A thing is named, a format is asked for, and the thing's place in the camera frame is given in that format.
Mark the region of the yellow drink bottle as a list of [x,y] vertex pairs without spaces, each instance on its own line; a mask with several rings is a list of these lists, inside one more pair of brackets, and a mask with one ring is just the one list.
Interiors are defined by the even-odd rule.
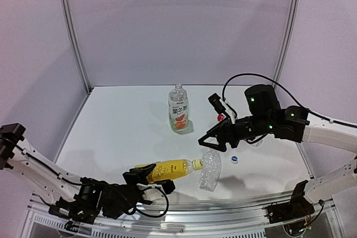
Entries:
[[192,161],[187,159],[161,161],[154,163],[154,165],[154,169],[146,177],[149,184],[167,179],[175,180],[188,176],[193,171],[203,169],[203,161],[201,159],[194,159]]

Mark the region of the blue white bottle cap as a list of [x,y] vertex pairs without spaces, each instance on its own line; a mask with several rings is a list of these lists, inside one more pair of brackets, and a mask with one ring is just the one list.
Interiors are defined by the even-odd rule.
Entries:
[[239,159],[237,156],[231,156],[230,161],[232,164],[237,164],[239,162]]

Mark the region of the fruit tea bottle white label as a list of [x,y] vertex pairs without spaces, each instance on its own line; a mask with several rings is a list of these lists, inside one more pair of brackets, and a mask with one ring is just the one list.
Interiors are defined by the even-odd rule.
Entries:
[[168,94],[168,119],[174,132],[189,126],[189,99],[182,84],[176,84]]

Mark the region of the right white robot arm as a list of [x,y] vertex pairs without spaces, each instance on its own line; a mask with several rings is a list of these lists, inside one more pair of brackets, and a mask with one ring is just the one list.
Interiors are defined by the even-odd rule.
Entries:
[[240,119],[217,94],[208,98],[215,111],[225,118],[198,140],[201,146],[226,152],[227,145],[237,148],[241,140],[254,144],[272,134],[277,139],[356,153],[356,128],[352,124],[314,114],[302,106],[282,109],[272,85],[251,86],[244,95],[251,115]]

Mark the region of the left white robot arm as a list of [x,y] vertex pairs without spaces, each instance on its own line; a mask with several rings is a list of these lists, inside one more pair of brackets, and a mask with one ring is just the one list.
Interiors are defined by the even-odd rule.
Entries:
[[155,164],[123,173],[124,184],[108,183],[70,173],[36,150],[20,123],[1,126],[1,169],[24,180],[49,207],[49,214],[93,224],[99,214],[117,219],[136,213],[137,204],[151,205],[175,190],[171,179],[150,183]]

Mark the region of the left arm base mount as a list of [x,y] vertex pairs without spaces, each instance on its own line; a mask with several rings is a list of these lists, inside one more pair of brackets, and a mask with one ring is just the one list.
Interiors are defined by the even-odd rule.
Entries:
[[62,197],[49,207],[49,214],[81,222],[85,224],[93,224],[96,217],[99,215],[100,209],[98,208],[99,192],[93,193],[80,191],[74,195],[74,201],[65,201]]

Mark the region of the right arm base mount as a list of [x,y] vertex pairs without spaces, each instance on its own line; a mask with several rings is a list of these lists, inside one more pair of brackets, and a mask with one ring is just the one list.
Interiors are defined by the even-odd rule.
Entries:
[[305,186],[308,181],[298,183],[291,195],[291,199],[284,203],[275,203],[267,207],[270,224],[283,222],[283,229],[289,237],[303,237],[310,225],[321,215],[325,201],[319,200],[321,206],[318,214],[312,218],[315,212],[314,203],[306,200]]

